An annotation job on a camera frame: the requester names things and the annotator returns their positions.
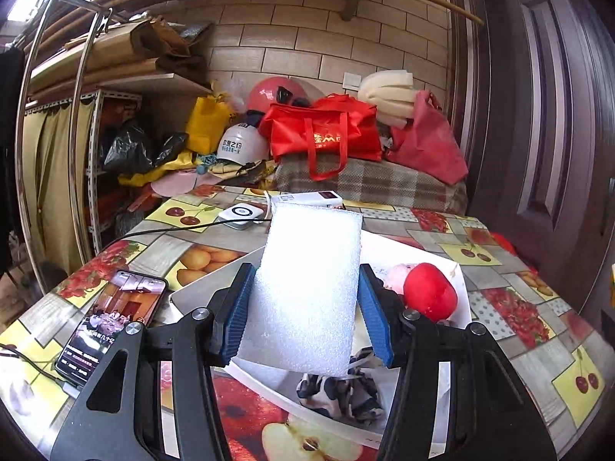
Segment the cow print cloth toy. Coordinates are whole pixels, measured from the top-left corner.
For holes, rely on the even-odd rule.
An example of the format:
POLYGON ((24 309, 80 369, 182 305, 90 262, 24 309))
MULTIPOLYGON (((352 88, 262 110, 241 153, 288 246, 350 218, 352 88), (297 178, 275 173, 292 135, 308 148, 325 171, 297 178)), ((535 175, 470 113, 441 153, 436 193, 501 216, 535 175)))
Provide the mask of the cow print cloth toy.
POLYGON ((376 358, 373 348, 361 348, 349 359, 342 377, 305 373, 296 387, 300 405, 332 420, 370 425, 384 416, 378 389, 366 370, 376 358))

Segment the dull red fabric bag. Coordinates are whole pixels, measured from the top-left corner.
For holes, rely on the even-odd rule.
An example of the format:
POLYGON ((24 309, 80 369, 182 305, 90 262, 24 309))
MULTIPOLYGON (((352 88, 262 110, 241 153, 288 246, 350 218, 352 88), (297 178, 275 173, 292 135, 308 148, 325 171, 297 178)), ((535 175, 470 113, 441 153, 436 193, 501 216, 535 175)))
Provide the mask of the dull red fabric bag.
POLYGON ((464 155, 431 92, 417 92, 414 116, 404 128, 392 127, 391 134, 392 146, 385 152, 390 163, 428 174, 446 185, 455 185, 468 175, 464 155))

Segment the shiny red tote bag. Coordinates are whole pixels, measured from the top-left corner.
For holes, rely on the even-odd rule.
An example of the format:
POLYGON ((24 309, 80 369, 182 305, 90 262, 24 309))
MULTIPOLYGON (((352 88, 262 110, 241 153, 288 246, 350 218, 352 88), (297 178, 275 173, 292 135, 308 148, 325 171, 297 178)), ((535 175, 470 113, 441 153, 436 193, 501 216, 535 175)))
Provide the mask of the shiny red tote bag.
POLYGON ((275 160, 307 156, 309 178, 334 178, 350 158, 380 161, 382 145, 376 107, 356 98, 331 94, 309 107, 274 104, 259 123, 275 160))

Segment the white helmet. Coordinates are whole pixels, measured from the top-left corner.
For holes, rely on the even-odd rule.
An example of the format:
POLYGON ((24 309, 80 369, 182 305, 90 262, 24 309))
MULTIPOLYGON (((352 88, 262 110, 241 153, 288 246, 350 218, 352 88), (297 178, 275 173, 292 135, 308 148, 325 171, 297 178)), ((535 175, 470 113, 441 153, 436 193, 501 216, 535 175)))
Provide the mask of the white helmet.
POLYGON ((244 166, 269 157, 269 143, 258 128, 238 123, 227 128, 217 149, 217 158, 244 166))

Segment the white power bank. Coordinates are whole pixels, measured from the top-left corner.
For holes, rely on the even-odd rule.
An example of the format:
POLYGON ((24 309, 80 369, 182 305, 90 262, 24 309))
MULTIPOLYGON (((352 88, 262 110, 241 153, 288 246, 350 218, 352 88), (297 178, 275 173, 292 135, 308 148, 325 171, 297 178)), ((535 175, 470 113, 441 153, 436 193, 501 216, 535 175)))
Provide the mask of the white power bank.
POLYGON ((320 191, 320 192, 288 192, 287 194, 279 194, 271 198, 273 206, 281 204, 295 204, 302 206, 341 208, 343 199, 336 192, 320 191))

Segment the dark wooden door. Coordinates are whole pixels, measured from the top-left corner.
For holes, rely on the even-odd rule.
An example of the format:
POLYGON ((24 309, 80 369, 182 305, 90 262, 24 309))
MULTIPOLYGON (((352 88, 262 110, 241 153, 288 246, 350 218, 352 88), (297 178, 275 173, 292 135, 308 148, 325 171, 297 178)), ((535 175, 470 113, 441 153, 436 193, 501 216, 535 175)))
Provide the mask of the dark wooden door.
POLYGON ((452 0, 469 211, 575 309, 614 237, 614 37, 602 0, 452 0))

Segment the white round charger device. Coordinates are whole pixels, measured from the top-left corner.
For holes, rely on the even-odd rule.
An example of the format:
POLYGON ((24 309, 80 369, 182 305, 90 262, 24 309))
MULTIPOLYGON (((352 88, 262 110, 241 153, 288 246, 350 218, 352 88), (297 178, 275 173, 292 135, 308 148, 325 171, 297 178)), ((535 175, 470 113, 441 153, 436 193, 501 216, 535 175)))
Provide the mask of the white round charger device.
POLYGON ((240 202, 222 210, 216 217, 216 221, 222 225, 243 230, 265 217, 265 210, 252 204, 240 202))

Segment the black plastic bag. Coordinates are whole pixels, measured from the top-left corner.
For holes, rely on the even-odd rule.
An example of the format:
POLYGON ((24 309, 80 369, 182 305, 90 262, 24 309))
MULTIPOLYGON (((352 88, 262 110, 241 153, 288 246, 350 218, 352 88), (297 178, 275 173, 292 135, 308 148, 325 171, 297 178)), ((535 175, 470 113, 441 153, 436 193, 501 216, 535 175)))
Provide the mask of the black plastic bag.
POLYGON ((104 156, 106 172, 145 174, 175 159, 186 148, 189 135, 169 132, 154 136, 138 119, 123 123, 104 156))

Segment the white foam sponge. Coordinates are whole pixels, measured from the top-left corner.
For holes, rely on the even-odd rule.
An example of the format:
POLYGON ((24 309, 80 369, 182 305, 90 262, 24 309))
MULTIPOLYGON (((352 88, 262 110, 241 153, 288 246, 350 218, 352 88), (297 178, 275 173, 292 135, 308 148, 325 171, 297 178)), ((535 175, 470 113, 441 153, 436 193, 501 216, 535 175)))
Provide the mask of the white foam sponge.
POLYGON ((324 376, 346 372, 352 350, 363 218, 281 204, 250 295, 238 357, 324 376))

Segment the red plush apple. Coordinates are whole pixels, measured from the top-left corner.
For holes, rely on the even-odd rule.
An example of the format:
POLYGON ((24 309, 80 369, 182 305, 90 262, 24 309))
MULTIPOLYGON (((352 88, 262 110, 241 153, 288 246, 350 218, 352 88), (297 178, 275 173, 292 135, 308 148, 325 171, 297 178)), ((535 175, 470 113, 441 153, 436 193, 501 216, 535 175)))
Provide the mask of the red plush apple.
POLYGON ((458 306, 454 287, 432 263, 419 263, 404 279, 404 304, 432 322, 447 320, 458 306))

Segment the metal shelf rack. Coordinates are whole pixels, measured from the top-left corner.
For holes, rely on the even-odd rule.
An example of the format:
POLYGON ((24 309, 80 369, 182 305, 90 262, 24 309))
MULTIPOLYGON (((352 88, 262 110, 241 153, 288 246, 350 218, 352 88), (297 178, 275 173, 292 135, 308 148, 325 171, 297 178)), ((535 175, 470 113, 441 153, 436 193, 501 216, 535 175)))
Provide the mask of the metal shelf rack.
POLYGON ((154 127, 161 131, 183 130, 190 114, 190 102, 211 92, 206 86, 175 73, 124 77, 87 85, 82 103, 93 104, 92 116, 83 128, 69 128, 69 146, 74 149, 74 167, 68 179, 80 183, 78 217, 81 227, 76 244, 81 261, 86 263, 103 249, 101 233, 115 219, 100 220, 98 177, 105 173, 100 161, 100 135, 111 126, 121 126, 144 106, 152 106, 157 116, 154 127))

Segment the fruit pattern tablecloth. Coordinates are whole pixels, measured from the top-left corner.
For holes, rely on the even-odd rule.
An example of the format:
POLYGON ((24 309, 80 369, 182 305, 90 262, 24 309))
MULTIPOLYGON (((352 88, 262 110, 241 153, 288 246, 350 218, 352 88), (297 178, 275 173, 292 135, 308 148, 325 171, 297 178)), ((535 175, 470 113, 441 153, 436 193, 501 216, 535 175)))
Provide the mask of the fruit pattern tablecloth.
MULTIPOLYGON (((257 189, 202 185, 173 197, 28 309, 1 335, 1 398, 28 440, 48 452, 71 399, 57 384, 54 362, 116 270, 162 277, 173 300, 157 323, 176 317, 197 280, 257 250, 267 230, 215 224, 219 212, 247 202, 264 207, 257 189)), ((492 334, 529 388, 552 436, 566 453, 590 427, 614 382, 608 343, 536 273, 494 242, 475 217, 442 211, 346 201, 367 231, 455 263, 473 320, 492 334)))

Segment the smartphone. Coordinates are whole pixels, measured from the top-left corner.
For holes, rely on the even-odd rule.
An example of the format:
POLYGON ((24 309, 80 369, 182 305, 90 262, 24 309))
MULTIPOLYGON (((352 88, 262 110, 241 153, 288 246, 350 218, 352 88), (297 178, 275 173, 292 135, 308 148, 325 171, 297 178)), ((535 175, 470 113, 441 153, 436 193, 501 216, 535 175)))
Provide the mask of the smartphone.
POLYGON ((126 326, 149 325, 167 289, 165 279, 117 270, 69 337, 55 370, 77 387, 85 385, 126 326))

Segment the yellow bag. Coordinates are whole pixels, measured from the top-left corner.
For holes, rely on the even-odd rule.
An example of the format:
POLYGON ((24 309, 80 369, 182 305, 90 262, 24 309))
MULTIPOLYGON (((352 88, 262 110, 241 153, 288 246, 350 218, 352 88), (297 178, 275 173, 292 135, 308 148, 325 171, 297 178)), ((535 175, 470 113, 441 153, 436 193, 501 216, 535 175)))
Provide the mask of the yellow bag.
POLYGON ((215 153, 233 117, 226 96, 198 97, 184 130, 188 135, 186 148, 198 154, 215 153))

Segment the red helmet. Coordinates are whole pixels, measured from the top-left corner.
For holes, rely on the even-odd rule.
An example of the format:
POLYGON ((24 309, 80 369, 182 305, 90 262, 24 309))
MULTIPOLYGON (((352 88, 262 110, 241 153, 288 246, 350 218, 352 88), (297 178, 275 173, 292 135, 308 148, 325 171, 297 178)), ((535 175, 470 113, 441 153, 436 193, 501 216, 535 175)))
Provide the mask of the red helmet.
POLYGON ((294 79, 281 76, 259 81, 250 91, 247 100, 248 113, 266 113, 272 104, 309 107, 311 101, 302 86, 294 79))

